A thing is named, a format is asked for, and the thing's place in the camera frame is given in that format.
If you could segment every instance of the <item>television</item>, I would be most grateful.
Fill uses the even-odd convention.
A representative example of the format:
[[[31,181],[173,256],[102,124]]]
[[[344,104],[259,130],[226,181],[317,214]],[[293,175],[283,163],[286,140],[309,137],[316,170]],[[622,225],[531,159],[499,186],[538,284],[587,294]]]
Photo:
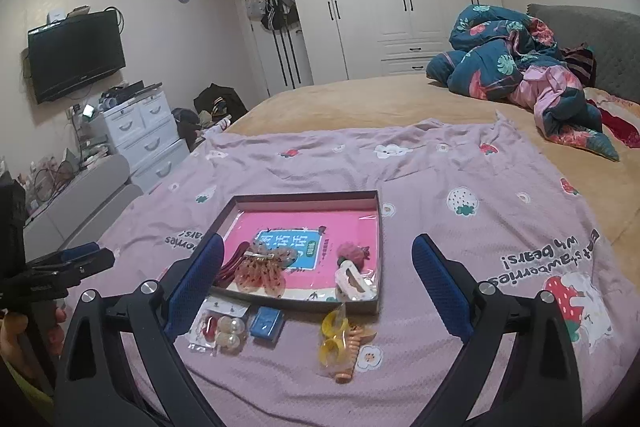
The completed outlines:
[[[51,102],[126,64],[115,10],[76,15],[28,32],[33,90]]]

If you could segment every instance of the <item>metal screw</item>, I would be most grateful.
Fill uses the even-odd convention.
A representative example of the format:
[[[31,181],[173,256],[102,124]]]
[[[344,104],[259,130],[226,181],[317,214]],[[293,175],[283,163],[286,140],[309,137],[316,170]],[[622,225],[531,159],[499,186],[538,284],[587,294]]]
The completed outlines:
[[[478,286],[480,293],[483,295],[493,295],[495,293],[495,286],[490,282],[481,282]]]
[[[87,290],[82,294],[81,299],[82,299],[82,302],[91,302],[92,300],[95,299],[95,291]]]
[[[546,290],[540,292],[540,298],[548,304],[551,304],[553,301],[556,300],[553,293],[548,292]]]
[[[142,293],[149,295],[149,293],[153,293],[158,289],[158,283],[156,281],[146,281],[142,283],[140,290]]]

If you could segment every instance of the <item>blue gripper pad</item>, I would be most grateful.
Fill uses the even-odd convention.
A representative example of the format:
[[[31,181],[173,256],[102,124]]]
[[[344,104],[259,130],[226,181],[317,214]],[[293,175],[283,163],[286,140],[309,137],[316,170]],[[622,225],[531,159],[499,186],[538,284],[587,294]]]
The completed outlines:
[[[411,256],[418,277],[427,289],[447,331],[466,344],[474,332],[469,302],[442,263],[441,259],[444,257],[442,254],[439,257],[421,235],[414,240]]]
[[[90,253],[94,253],[99,250],[100,247],[97,243],[86,243],[80,247],[67,248],[66,250],[60,251],[60,261],[66,263],[67,261],[73,261],[74,259],[78,259],[79,257],[89,255]]]
[[[168,300],[164,334],[169,341],[174,342],[176,337],[185,334],[191,328],[224,258],[225,244],[217,233],[207,240],[202,249],[200,245],[196,248],[190,259],[191,266]]]

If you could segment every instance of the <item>small blue package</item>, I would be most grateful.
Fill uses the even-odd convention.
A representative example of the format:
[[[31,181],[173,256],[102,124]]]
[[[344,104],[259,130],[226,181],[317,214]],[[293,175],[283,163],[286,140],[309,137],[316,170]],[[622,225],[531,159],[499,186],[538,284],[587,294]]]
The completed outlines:
[[[275,343],[284,324],[284,314],[280,310],[261,306],[255,315],[249,333],[252,337]]]

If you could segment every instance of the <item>upholstered headboard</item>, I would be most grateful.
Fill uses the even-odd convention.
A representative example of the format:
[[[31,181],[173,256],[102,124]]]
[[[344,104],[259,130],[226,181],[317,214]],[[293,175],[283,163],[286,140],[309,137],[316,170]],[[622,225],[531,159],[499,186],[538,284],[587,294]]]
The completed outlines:
[[[530,4],[562,48],[586,42],[598,63],[595,87],[640,103],[640,16],[585,6]]]

